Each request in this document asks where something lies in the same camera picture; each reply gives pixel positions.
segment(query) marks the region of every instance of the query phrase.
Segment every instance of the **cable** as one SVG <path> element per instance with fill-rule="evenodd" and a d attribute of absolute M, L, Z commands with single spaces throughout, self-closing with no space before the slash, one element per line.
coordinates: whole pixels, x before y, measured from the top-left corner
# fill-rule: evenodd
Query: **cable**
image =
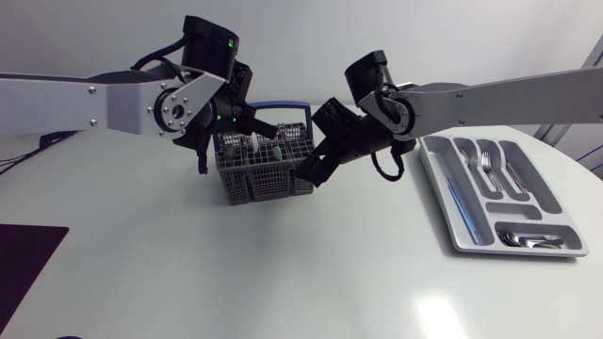
<path fill-rule="evenodd" d="M 377 154 L 374 152 L 370 154 L 370 160 L 372 160 L 373 166 L 375 166 L 375 170 L 377 170 L 379 172 L 379 174 L 381 174 L 381 176 L 385 180 L 390 181 L 390 182 L 396 182 L 399 180 L 399 178 L 402 177 L 402 174 L 404 174 L 404 163 L 402 162 L 401 154 L 394 154 L 392 152 L 392 158 L 394 159 L 394 162 L 398 166 L 398 174 L 396 174 L 396 175 L 391 175 L 391 174 L 385 173 L 381 169 L 381 166 L 379 166 L 379 162 L 377 161 Z"/>
<path fill-rule="evenodd" d="M 393 89 L 395 91 L 398 91 L 398 86 L 396 86 L 394 84 L 391 84 L 391 83 L 388 83 L 388 82 L 383 82 L 383 86 L 387 87 L 389 89 Z"/>
<path fill-rule="evenodd" d="M 134 66 L 132 66 L 130 69 L 134 70 L 134 71 L 140 71 L 140 69 L 144 65 L 148 64 L 149 62 L 156 60 L 158 57 L 162 57 L 162 56 L 164 57 L 170 53 L 173 53 L 173 52 L 179 50 L 180 48 L 182 48 L 187 43 L 188 43 L 188 37 L 182 37 L 182 39 L 178 40 L 177 42 L 175 42 L 167 47 L 164 47 L 158 51 L 152 52 L 148 56 L 144 56 L 142 59 L 137 61 L 137 63 L 135 63 Z"/>
<path fill-rule="evenodd" d="M 15 157 L 10 158 L 10 159 L 0 159 L 0 161 L 3 161 L 3 162 L 4 162 L 4 161 L 12 161 L 12 160 L 18 159 L 18 158 L 20 158 L 20 157 L 22 157 L 22 156 L 24 156 L 24 154 L 23 154 L 23 155 L 19 155 L 19 156 L 15 156 Z"/>
<path fill-rule="evenodd" d="M 11 170 L 12 168 L 14 168 L 15 166 L 21 164 L 22 162 L 24 162 L 25 160 L 29 159 L 30 157 L 48 149 L 49 147 L 58 144 L 59 142 L 65 140 L 68 137 L 73 136 L 74 134 L 76 134 L 79 131 L 65 131 L 65 132 L 55 132 L 55 133 L 51 133 L 51 134 L 47 134 L 44 136 L 40 137 L 40 146 L 37 150 L 34 150 L 30 153 L 25 153 L 23 155 L 19 155 L 19 156 L 15 156 L 12 159 L 8 159 L 8 160 L 13 160 L 13 159 L 18 159 L 18 160 L 14 160 L 14 161 L 9 161 L 5 164 L 1 164 L 1 167 L 4 166 L 8 166 L 5 169 L 0 170 L 0 175 L 8 172 L 9 170 Z"/>
<path fill-rule="evenodd" d="M 588 152 L 587 154 L 585 154 L 585 155 L 583 155 L 583 156 L 579 157 L 578 159 L 576 159 L 576 161 L 580 161 L 580 160 L 582 160 L 583 158 L 585 158 L 585 157 L 587 157 L 587 156 L 591 155 L 592 153 L 595 153 L 596 151 L 600 150 L 601 148 L 603 148 L 603 145 L 601 145 L 601 146 L 599 146 L 599 147 L 595 148 L 594 150 L 592 150 L 592 151 Z"/>
<path fill-rule="evenodd" d="M 169 61 L 168 59 L 160 56 L 156 59 L 157 61 L 161 61 L 164 64 L 168 65 L 174 73 L 176 73 L 176 76 L 178 77 L 178 80 L 180 80 L 183 84 L 185 84 L 187 81 L 185 81 L 185 77 L 182 76 L 182 74 L 180 73 L 180 70 L 178 69 L 178 67 L 176 67 L 176 65 L 173 64 L 173 62 Z"/>
<path fill-rule="evenodd" d="M 602 168 L 602 167 L 603 167 L 603 164 L 598 164 L 598 165 L 596 165 L 595 167 L 591 168 L 591 171 L 598 170 L 598 169 L 600 169 L 600 168 Z"/>

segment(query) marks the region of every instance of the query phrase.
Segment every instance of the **robotic arm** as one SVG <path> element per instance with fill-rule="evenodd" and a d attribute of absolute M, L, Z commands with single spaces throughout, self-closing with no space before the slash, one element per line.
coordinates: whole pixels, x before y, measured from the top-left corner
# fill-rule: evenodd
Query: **robotic arm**
<path fill-rule="evenodd" d="M 130 71 L 87 79 L 0 74 L 0 135 L 103 127 L 162 137 L 197 151 L 200 173 L 207 173 L 213 133 L 275 137 L 277 128 L 256 120 L 255 109 L 245 103 L 253 73 L 235 60 L 238 36 L 192 16 L 183 32 L 182 39 Z M 174 65 L 165 56 L 180 48 L 182 65 Z M 161 65 L 140 70 L 154 60 Z"/>
<path fill-rule="evenodd" d="M 396 181 L 404 172 L 401 155 L 415 147 L 415 138 L 449 127 L 603 122 L 603 67 L 479 86 L 395 86 L 384 52 L 377 51 L 354 62 L 345 75 L 354 102 L 367 114 L 357 116 L 333 98 L 312 117 L 326 138 L 296 175 L 315 186 L 340 164 L 368 154 L 385 179 Z M 389 146 L 397 175 L 384 173 L 375 154 Z"/>

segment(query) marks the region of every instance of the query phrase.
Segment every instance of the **white tabletop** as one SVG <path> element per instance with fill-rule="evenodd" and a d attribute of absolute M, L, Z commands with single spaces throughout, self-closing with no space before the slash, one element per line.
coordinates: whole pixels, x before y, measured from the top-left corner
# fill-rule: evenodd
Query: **white tabletop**
<path fill-rule="evenodd" d="M 70 228 L 2 337 L 602 337 L 603 183 L 509 127 L 445 133 L 519 141 L 590 254 L 457 252 L 417 150 L 397 183 L 365 158 L 312 195 L 229 206 L 193 151 L 88 131 L 0 177 L 0 222 Z"/>

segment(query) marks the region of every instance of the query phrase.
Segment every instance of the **gray plastic basket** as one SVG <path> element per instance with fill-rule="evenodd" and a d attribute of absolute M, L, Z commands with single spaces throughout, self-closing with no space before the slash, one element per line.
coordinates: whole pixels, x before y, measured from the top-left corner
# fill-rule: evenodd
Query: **gray plastic basket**
<path fill-rule="evenodd" d="M 303 108 L 306 123 L 311 121 L 308 103 L 267 102 L 252 106 L 256 109 Z M 275 139 L 257 136 L 257 152 L 253 151 L 252 137 L 234 132 L 214 136 L 216 163 L 230 204 L 313 192 L 312 183 L 293 176 L 295 168 L 314 150 L 309 123 L 309 127 L 302 122 L 279 124 Z M 281 159 L 274 156 L 275 147 L 281 150 Z"/>
<path fill-rule="evenodd" d="M 293 139 L 288 142 L 291 151 L 291 160 L 294 163 L 294 169 L 297 165 L 314 150 L 314 140 Z M 309 181 L 293 177 L 293 195 L 310 194 L 314 191 L 314 185 Z"/>

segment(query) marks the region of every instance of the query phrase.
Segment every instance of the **white cutlery tray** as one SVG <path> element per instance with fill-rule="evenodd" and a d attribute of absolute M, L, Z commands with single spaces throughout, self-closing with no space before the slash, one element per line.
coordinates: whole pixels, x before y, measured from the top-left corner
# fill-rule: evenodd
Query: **white cutlery tray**
<path fill-rule="evenodd" d="M 421 162 L 444 212 L 452 243 L 459 251 L 500 254 L 577 257 L 588 254 L 579 231 L 546 179 L 522 148 L 506 139 L 428 136 L 419 139 Z M 461 150 L 467 154 L 469 165 Z M 490 153 L 492 172 L 501 183 L 497 191 L 481 166 L 481 154 Z M 522 192 L 507 171 L 510 162 Z M 477 232 L 474 242 L 455 202 L 448 181 L 464 202 Z M 562 238 L 560 249 L 510 247 L 499 233 L 518 236 L 551 235 Z"/>

